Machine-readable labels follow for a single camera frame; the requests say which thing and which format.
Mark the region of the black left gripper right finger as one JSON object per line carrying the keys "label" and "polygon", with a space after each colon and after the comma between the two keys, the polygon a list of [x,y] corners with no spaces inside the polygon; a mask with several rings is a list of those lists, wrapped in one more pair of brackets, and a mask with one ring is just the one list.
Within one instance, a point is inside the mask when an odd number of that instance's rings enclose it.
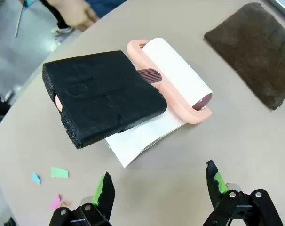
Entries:
{"label": "black left gripper right finger", "polygon": [[245,194],[239,185],[224,182],[213,160],[206,164],[206,185],[214,210],[205,226],[229,226],[233,220],[242,220],[247,226],[283,225],[266,190]]}

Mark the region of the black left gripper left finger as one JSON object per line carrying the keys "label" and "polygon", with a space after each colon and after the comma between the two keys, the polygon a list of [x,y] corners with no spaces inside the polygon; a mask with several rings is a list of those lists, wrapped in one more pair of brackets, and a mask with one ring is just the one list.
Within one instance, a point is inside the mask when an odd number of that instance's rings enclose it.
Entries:
{"label": "black left gripper left finger", "polygon": [[57,208],[50,220],[50,226],[110,226],[110,216],[115,199],[115,188],[111,175],[102,175],[91,202],[74,210]]}

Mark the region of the person's right hand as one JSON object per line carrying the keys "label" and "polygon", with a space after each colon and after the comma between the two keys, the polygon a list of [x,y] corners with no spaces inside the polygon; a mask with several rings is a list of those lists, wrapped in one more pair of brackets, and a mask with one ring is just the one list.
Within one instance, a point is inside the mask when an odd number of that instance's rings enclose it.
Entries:
{"label": "person's right hand", "polygon": [[65,22],[83,32],[95,24],[99,17],[84,0],[66,0],[61,9]]}

